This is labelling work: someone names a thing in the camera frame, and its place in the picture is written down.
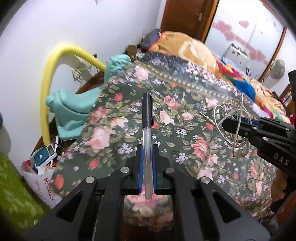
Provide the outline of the person's right hand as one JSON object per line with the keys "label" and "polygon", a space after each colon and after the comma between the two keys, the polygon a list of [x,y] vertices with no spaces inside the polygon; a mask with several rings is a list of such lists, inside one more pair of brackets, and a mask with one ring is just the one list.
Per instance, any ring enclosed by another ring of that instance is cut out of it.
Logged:
{"label": "person's right hand", "polygon": [[277,170],[276,177],[273,181],[273,185],[271,187],[271,198],[273,202],[282,200],[285,197],[284,190],[287,187],[287,181],[284,173],[281,170]]}

